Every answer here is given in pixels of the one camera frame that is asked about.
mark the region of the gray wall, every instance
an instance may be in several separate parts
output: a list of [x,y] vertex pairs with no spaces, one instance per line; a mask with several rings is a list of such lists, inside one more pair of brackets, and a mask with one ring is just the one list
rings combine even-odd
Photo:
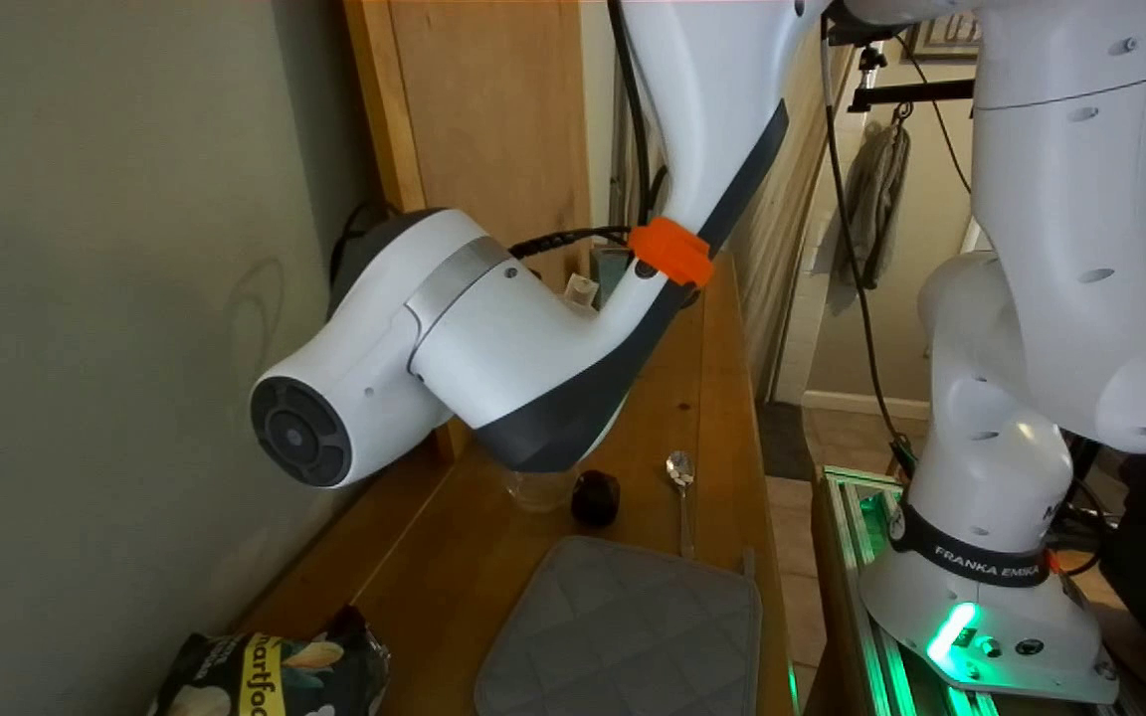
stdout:
[[248,429],[371,192],[328,0],[0,0],[0,710],[144,710],[328,518]]

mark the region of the orange clip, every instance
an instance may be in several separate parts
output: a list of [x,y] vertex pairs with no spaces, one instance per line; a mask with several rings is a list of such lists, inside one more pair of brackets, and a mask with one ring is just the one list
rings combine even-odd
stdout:
[[708,242],[665,216],[627,232],[623,246],[681,286],[700,289],[716,269]]

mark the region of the gray mat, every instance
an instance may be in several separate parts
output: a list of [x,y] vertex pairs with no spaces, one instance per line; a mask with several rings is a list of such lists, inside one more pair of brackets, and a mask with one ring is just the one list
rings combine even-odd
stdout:
[[795,478],[795,480],[815,478],[798,404],[761,403],[761,452],[766,478]]
[[761,594],[615,539],[545,554],[476,671],[481,716],[757,710]]

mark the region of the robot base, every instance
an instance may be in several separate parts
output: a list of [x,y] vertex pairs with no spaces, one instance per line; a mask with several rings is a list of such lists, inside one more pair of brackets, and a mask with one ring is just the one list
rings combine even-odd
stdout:
[[1118,699],[1099,623],[1055,573],[1030,590],[998,590],[887,550],[862,569],[860,594],[872,619],[953,689]]

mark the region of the small black object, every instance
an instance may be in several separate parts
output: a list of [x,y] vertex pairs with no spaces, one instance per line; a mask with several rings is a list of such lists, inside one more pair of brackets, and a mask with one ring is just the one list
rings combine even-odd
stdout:
[[619,506],[619,484],[612,472],[584,470],[572,484],[572,518],[582,526],[612,526]]

